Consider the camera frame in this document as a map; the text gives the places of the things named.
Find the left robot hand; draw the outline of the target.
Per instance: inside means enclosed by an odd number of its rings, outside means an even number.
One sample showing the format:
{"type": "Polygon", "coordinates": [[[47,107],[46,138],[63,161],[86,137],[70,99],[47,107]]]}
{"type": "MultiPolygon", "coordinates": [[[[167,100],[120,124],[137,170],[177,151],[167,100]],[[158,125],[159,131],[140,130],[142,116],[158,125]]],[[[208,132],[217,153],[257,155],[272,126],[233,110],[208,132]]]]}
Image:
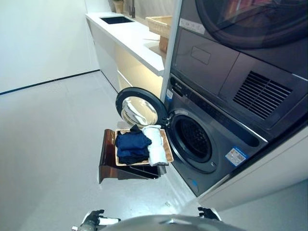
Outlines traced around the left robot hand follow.
{"type": "Polygon", "coordinates": [[[104,209],[88,212],[79,226],[72,226],[72,231],[101,231],[103,228],[117,224],[120,218],[105,217],[104,209]]]}

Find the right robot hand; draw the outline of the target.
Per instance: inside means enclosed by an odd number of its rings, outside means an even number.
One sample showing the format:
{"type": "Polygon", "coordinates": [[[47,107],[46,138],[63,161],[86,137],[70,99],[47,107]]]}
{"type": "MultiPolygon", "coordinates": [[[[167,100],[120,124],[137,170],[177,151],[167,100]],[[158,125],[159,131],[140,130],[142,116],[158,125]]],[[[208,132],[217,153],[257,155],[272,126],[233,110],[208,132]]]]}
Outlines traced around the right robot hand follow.
{"type": "Polygon", "coordinates": [[[221,221],[221,218],[215,208],[198,207],[199,217],[221,221]]]}

